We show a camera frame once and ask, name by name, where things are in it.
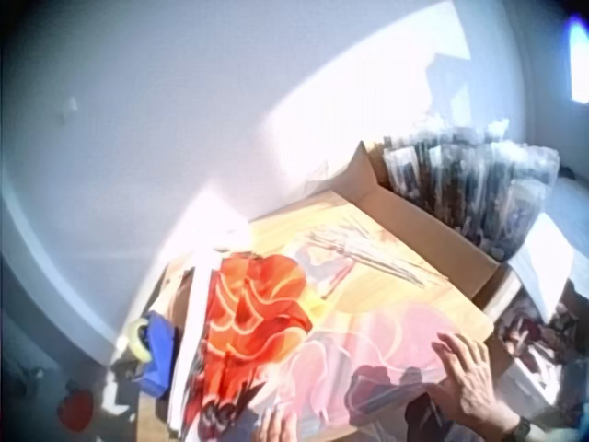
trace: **wooden table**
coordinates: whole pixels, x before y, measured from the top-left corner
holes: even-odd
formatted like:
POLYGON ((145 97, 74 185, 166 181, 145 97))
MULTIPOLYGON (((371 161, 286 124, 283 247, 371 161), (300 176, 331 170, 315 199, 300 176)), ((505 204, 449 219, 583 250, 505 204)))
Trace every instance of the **wooden table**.
MULTIPOLYGON (((441 311, 461 332, 473 339, 482 342, 491 334, 491 321, 428 262, 393 234, 384 230, 370 216, 334 192, 323 192, 252 222, 252 249, 260 255, 278 252, 301 233, 327 226, 357 228, 390 256, 421 267, 433 276, 424 280, 425 287, 418 287, 357 262, 350 274, 335 289, 338 310, 357 313, 379 305, 410 299, 426 303, 441 311)), ((170 275, 166 279, 174 281, 178 280, 178 277, 170 275)), ((160 302, 158 309, 166 310, 161 304, 160 302)), ((148 407, 140 405, 139 408, 138 432, 145 433, 144 429, 148 428, 152 433, 155 430, 155 415, 147 410, 148 407)), ((158 440, 167 440, 167 435, 158 440)))

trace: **window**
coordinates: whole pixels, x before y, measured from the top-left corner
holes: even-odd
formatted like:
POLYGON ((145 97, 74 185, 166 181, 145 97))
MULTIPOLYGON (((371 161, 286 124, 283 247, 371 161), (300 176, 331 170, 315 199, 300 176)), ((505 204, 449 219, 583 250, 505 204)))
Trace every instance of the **window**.
POLYGON ((571 94, 578 103, 589 103, 589 35, 585 23, 578 17, 569 27, 571 48, 571 94))

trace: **printed artwork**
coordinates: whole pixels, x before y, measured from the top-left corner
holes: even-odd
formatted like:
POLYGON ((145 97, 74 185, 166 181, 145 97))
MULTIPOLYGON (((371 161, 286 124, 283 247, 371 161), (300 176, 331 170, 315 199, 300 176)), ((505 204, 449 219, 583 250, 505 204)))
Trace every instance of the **printed artwork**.
POLYGON ((353 260, 308 244, 285 254, 233 254, 213 271, 183 440, 216 440, 246 409, 276 404, 297 413, 303 436, 361 425, 444 376, 431 343, 456 330, 449 319, 411 302, 338 311, 333 289, 353 260))

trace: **floor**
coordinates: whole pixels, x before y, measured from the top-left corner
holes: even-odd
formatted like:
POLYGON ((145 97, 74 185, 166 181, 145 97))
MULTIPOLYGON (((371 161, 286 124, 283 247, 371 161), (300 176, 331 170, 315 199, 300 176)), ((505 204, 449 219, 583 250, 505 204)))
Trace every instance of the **floor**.
MULTIPOLYGON (((589 185, 559 179, 547 213, 577 249, 572 281, 589 297, 589 185)), ((4 262, 2 275, 5 440, 136 440, 136 386, 74 347, 28 301, 4 262)))

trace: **white paper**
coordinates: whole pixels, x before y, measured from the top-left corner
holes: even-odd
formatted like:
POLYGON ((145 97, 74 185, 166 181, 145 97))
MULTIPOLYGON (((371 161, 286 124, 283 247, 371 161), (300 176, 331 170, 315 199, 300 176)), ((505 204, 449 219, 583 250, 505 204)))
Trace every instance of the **white paper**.
POLYGON ((548 323, 559 303, 572 268, 574 250, 554 221, 542 213, 522 248, 508 264, 548 323))
POLYGON ((192 359, 196 355, 202 335, 204 313, 209 294, 209 284, 211 282, 211 270, 219 268, 221 255, 213 250, 205 249, 195 252, 193 259, 194 276, 192 277, 186 325, 184 327, 176 366, 174 367, 174 376, 172 378, 167 409, 167 425, 173 431, 179 431, 182 422, 184 390, 186 389, 186 381, 191 370, 192 359))

